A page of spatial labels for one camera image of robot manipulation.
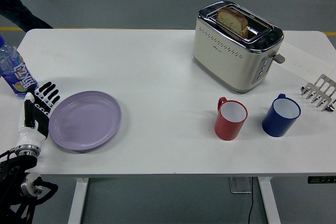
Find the water bottle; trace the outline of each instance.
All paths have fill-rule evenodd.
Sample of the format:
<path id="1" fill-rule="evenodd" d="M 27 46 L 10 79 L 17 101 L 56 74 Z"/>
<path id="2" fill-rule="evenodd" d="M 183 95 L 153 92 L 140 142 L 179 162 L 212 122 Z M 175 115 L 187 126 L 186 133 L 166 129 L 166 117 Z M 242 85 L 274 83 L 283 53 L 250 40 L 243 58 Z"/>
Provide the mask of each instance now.
<path id="1" fill-rule="evenodd" d="M 14 94 L 24 99 L 28 89 L 36 89 L 38 83 L 31 76 L 21 55 L 13 46 L 5 43 L 0 35 L 0 72 L 14 91 Z"/>

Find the table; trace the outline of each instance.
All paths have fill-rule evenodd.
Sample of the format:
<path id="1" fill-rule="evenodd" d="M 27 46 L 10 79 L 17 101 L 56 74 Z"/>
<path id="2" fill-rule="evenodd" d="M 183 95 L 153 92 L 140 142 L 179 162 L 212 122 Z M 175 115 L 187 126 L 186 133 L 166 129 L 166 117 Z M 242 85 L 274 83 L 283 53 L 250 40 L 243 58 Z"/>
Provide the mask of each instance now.
<path id="1" fill-rule="evenodd" d="M 50 136 L 42 145 L 34 172 L 78 178 L 69 223 L 80 222 L 89 177 L 258 176 L 269 223 L 279 223 L 272 176 L 336 175 L 336 114 L 321 112 L 300 95 L 307 81 L 273 64 L 260 85 L 246 94 L 232 93 L 193 59 L 194 33 L 36 29 L 26 34 L 18 51 L 41 84 L 57 85 L 61 100 L 99 90 L 115 97 L 122 110 L 116 135 L 95 150 L 72 153 Z M 336 51 L 323 33 L 286 31 L 285 42 L 336 65 Z M 274 138 L 261 122 L 279 93 L 296 100 L 302 114 L 285 136 Z M 214 132 L 223 96 L 242 102 L 249 113 L 233 141 Z M 4 152 L 17 141 L 22 100 L 3 79 L 0 99 Z"/>

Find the toaster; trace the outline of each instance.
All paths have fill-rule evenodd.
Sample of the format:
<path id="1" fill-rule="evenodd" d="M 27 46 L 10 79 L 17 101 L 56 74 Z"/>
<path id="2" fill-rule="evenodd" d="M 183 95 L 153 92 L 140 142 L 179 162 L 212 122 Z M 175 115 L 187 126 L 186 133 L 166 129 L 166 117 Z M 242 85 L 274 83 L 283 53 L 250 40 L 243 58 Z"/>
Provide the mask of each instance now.
<path id="1" fill-rule="evenodd" d="M 217 22 L 222 7 L 245 16 L 247 38 Z M 233 2 L 221 1 L 198 12 L 193 56 L 233 91 L 245 93 L 266 78 L 273 60 L 285 61 L 277 54 L 283 39 L 284 33 L 275 25 Z"/>

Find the toast rack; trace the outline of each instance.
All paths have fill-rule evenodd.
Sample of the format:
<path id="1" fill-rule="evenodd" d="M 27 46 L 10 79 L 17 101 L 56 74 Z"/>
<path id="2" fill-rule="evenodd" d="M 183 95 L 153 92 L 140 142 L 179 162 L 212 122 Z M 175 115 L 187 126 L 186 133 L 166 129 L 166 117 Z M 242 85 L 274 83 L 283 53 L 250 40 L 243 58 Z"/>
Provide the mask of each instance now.
<path id="1" fill-rule="evenodd" d="M 301 95 L 306 94 L 306 99 L 311 99 L 311 103 L 317 102 L 317 108 L 323 105 L 321 111 L 328 112 L 335 111 L 334 103 L 336 100 L 331 102 L 331 97 L 335 92 L 336 82 L 324 74 L 322 74 L 314 84 L 308 82 L 306 86 L 301 88 Z"/>

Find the bottle cap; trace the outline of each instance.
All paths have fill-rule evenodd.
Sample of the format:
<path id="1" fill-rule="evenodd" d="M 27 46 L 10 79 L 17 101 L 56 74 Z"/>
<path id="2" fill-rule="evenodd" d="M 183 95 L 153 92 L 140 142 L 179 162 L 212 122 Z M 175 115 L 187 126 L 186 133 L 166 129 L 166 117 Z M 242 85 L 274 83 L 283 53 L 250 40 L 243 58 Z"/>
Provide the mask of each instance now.
<path id="1" fill-rule="evenodd" d="M 0 35 L 0 47 L 2 47 L 5 43 L 4 38 Z"/>

